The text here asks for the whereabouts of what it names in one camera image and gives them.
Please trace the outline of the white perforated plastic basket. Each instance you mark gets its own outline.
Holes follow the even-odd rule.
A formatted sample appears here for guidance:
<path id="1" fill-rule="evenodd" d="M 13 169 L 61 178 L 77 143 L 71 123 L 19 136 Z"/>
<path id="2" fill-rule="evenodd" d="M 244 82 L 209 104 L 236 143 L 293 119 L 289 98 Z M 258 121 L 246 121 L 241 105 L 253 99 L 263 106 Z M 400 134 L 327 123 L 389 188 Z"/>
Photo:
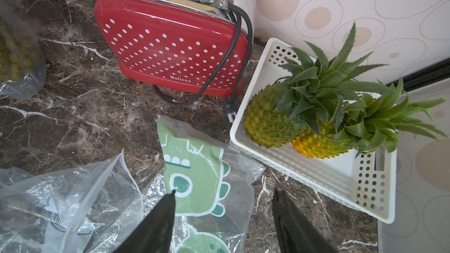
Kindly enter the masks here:
<path id="1" fill-rule="evenodd" d="M 396 152 L 358 155 L 351 150 L 330 159 L 307 158 L 291 144 L 266 148 L 246 135 L 243 114 L 250 99 L 288 74 L 279 67 L 283 55 L 293 57 L 290 45 L 274 37 L 269 39 L 232 124 L 233 146 L 344 206 L 391 224 L 396 216 Z"/>

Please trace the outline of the pineapple from green bag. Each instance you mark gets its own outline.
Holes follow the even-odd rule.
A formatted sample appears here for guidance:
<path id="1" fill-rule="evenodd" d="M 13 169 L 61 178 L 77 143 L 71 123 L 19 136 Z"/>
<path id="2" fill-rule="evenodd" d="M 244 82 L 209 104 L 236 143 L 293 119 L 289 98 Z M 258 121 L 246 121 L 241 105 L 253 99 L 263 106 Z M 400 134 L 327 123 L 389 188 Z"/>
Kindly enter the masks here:
<path id="1" fill-rule="evenodd" d="M 382 83 L 357 82 L 355 77 L 376 68 L 363 65 L 367 56 L 349 62 L 356 39 L 356 26 L 336 57 L 328 59 L 324 51 L 310 43 L 317 59 L 298 48 L 292 51 L 298 60 L 287 59 L 282 68 L 289 75 L 260 90 L 243 114 L 246 134 L 260 146 L 280 147 L 293 141 L 308 128 L 320 135 L 321 124 L 338 129 L 344 118 L 344 104 L 360 104 L 362 93 L 392 94 Z"/>

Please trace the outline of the green printed zip-top bag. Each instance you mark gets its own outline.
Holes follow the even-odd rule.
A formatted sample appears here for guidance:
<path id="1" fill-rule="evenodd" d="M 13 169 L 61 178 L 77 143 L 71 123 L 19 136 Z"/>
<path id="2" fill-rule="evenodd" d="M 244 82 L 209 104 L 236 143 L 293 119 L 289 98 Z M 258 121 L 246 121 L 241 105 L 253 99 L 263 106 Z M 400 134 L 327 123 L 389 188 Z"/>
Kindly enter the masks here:
<path id="1" fill-rule="evenodd" d="M 144 212 L 175 194 L 172 253 L 241 253 L 262 164 L 187 123 L 157 118 L 164 168 L 144 188 Z"/>

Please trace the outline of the clear bag blue zipper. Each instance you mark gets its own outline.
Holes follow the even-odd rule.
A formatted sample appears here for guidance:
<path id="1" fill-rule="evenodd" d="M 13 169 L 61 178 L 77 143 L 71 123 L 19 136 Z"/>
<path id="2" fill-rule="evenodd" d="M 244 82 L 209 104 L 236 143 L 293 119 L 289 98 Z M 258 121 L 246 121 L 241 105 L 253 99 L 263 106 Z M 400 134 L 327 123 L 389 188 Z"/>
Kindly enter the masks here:
<path id="1" fill-rule="evenodd" d="M 42 90 L 46 61 L 32 29 L 1 1 L 1 98 L 27 100 Z"/>

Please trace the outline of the red polka-dot toaster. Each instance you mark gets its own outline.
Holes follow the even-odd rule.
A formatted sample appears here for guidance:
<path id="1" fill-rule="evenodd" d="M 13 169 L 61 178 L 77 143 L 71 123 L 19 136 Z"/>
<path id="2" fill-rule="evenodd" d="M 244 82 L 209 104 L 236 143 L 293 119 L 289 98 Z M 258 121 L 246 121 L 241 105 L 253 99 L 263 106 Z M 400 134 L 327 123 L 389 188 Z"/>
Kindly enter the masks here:
<path id="1" fill-rule="evenodd" d="M 125 76 L 192 94 L 240 94 L 251 21 L 233 0 L 93 0 L 93 12 Z"/>

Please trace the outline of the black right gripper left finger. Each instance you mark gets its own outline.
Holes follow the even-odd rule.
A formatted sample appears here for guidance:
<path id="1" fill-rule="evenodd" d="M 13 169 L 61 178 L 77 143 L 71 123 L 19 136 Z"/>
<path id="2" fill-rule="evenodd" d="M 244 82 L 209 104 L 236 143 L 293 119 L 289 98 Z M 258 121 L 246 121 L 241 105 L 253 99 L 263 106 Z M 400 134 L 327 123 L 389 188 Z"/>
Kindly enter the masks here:
<path id="1" fill-rule="evenodd" d="M 166 194 L 116 253 L 168 253 L 175 221 L 176 191 Z"/>

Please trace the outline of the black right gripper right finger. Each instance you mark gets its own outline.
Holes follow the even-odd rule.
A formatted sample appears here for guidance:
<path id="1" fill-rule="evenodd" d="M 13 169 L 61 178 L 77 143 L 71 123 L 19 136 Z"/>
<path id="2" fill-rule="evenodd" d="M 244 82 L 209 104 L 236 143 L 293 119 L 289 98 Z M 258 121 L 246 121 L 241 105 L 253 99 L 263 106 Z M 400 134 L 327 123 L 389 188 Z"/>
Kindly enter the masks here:
<path id="1" fill-rule="evenodd" d="M 275 189 L 272 202 L 277 240 L 281 253 L 337 252 L 296 207 L 285 190 Z"/>

